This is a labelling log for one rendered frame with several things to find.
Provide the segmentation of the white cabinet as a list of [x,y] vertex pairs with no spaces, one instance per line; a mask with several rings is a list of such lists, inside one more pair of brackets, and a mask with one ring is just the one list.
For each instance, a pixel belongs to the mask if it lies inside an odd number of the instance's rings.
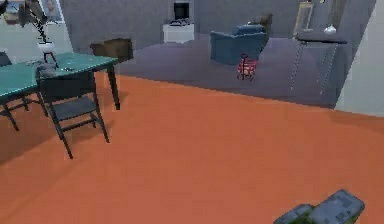
[[163,26],[163,38],[165,43],[185,43],[194,39],[195,25]]

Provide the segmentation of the brown box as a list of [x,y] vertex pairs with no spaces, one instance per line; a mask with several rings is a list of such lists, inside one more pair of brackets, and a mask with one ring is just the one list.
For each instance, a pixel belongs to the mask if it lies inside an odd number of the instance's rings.
[[94,55],[117,58],[119,63],[133,58],[132,41],[130,39],[110,39],[103,43],[93,43],[90,48]]

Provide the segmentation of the black television set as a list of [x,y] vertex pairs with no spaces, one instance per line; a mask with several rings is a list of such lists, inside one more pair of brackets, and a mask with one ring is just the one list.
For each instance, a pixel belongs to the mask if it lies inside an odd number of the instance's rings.
[[189,18],[189,4],[184,2],[176,2],[173,5],[174,19],[188,19]]

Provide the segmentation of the dark grey chair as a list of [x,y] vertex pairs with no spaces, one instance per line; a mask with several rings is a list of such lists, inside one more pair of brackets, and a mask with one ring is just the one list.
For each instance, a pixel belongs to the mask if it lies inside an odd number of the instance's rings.
[[72,151],[65,132],[91,124],[100,125],[105,141],[110,142],[100,111],[96,81],[93,72],[58,75],[53,70],[40,70],[35,74],[38,91],[63,142],[70,159]]

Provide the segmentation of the gold framed picture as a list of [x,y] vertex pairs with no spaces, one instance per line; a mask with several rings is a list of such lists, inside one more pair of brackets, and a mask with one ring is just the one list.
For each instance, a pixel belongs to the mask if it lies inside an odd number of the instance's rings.
[[309,30],[314,4],[312,2],[300,2],[293,34]]

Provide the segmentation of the dark grey side table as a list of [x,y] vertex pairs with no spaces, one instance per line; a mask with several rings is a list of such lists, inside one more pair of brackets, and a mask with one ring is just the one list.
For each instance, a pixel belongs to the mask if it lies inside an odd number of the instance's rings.
[[315,31],[306,31],[300,32],[294,35],[294,39],[299,42],[299,47],[297,48],[296,58],[293,63],[292,73],[291,73],[291,87],[293,90],[295,86],[296,77],[299,71],[299,64],[301,61],[301,57],[303,55],[304,47],[309,43],[320,43],[320,44],[328,44],[333,47],[332,54],[329,59],[329,63],[327,65],[327,70],[324,74],[324,79],[321,84],[321,88],[319,94],[322,95],[325,90],[325,85],[330,77],[330,73],[333,66],[333,61],[337,52],[337,49],[340,45],[346,45],[347,41],[338,37],[335,32],[315,32]]

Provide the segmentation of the house plant in white pot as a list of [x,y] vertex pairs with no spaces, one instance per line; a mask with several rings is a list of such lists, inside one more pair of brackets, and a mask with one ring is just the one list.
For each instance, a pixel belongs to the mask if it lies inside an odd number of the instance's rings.
[[45,26],[50,22],[50,19],[43,12],[39,0],[23,0],[18,8],[18,18],[21,27],[32,24],[37,29],[39,33],[37,45],[43,54],[44,62],[47,63],[48,57],[51,57],[55,67],[58,68],[54,43],[49,40],[45,33]]

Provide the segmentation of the framed portrait picture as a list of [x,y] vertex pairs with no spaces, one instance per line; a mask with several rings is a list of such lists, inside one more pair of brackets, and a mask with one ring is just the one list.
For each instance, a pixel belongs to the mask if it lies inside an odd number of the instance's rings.
[[49,22],[63,23],[64,17],[59,0],[39,0],[44,14]]

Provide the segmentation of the teal dining table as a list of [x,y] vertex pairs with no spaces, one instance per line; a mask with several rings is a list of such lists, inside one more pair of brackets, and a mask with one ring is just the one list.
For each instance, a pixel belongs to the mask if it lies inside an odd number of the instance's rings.
[[[112,96],[117,110],[120,109],[120,100],[116,83],[114,65],[117,58],[95,56],[81,53],[62,53],[56,55],[59,68],[58,76],[74,74],[77,72],[97,72],[106,69],[110,82]],[[0,67],[0,99],[29,91],[36,87],[35,67],[25,62]]]

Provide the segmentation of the framed landscape picture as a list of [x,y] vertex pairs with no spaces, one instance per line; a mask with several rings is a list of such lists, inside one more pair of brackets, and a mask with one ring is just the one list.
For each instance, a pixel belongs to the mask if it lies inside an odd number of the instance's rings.
[[19,23],[19,6],[23,0],[0,0],[0,19],[6,25],[16,25]]

